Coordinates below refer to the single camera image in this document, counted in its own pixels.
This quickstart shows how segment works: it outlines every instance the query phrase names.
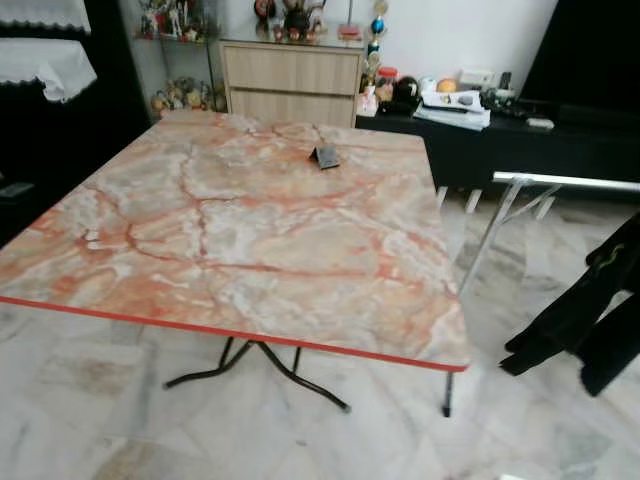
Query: light wood drawer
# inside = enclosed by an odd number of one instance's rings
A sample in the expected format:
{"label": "light wood drawer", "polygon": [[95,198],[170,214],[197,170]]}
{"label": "light wood drawer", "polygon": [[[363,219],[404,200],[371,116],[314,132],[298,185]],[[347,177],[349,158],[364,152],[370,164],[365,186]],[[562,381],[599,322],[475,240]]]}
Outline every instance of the light wood drawer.
{"label": "light wood drawer", "polygon": [[230,87],[334,95],[356,94],[360,55],[223,46]]}
{"label": "light wood drawer", "polygon": [[231,111],[282,122],[310,122],[351,127],[351,98],[231,90]]}

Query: black metal leg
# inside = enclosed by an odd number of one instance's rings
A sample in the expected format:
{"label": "black metal leg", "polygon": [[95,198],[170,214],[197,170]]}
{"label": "black metal leg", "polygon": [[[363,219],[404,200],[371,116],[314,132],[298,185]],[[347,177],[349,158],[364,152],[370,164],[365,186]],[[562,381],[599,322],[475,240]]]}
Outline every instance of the black metal leg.
{"label": "black metal leg", "polygon": [[[224,372],[231,370],[231,367],[233,367],[236,364],[236,362],[240,360],[243,357],[243,355],[249,351],[249,349],[254,345],[254,343],[255,342],[251,340],[246,342],[244,345],[242,345],[242,347],[240,347],[240,350],[238,350],[236,354],[233,357],[231,357],[231,360],[229,360],[224,365],[216,368],[215,370],[207,370],[204,372],[196,372],[196,373],[189,373],[187,375],[182,375],[181,377],[174,378],[173,380],[170,380],[167,383],[165,383],[164,388],[169,389],[169,388],[175,387],[180,383],[188,382],[190,380],[198,380],[200,378],[209,378],[209,377],[215,377],[216,375],[221,375]],[[220,363],[222,363],[222,361],[226,359],[226,355],[229,353],[229,349],[227,347],[231,347],[231,342],[229,342],[229,340],[227,340],[227,345],[225,345],[225,350],[224,352],[222,352],[222,358],[220,358]]]}
{"label": "black metal leg", "polygon": [[266,343],[256,342],[256,344],[262,349],[262,351],[267,356],[267,358],[271,360],[271,362],[278,368],[278,370],[280,370],[280,372],[283,375],[285,375],[287,378],[296,382],[298,385],[302,385],[303,387],[308,388],[309,390],[312,390],[322,395],[323,397],[327,398],[328,400],[332,401],[338,407],[340,407],[345,413],[349,413],[351,411],[351,407],[349,405],[347,405],[345,402],[340,400],[329,390],[325,390],[324,388],[316,385],[315,383],[311,383],[310,381],[305,380],[304,378],[301,378],[297,376],[295,373],[293,373],[292,371],[288,370],[287,367],[285,367],[282,364],[280,359],[276,356],[275,353],[273,353],[273,351],[267,346]]}
{"label": "black metal leg", "polygon": [[444,404],[442,405],[442,414],[449,418],[451,416],[451,396],[453,395],[453,372],[447,372],[445,381]]}
{"label": "black metal leg", "polygon": [[296,348],[296,356],[293,358],[293,373],[298,371],[298,363],[300,363],[300,352],[302,349],[300,347]]}

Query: white floor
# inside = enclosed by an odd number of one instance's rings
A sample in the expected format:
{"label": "white floor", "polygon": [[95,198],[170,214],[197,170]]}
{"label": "white floor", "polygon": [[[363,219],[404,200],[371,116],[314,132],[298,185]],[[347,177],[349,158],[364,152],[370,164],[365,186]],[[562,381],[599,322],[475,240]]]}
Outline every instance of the white floor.
{"label": "white floor", "polygon": [[[444,203],[458,279],[493,207]],[[257,350],[226,375],[164,391],[213,366],[224,339],[0,305],[0,479],[636,479],[640,361],[598,399],[568,355],[517,378],[496,367],[504,342],[632,213],[559,201],[500,231],[464,299],[474,363],[456,376],[450,419],[442,372],[304,351],[300,373],[346,399],[348,415]]]}

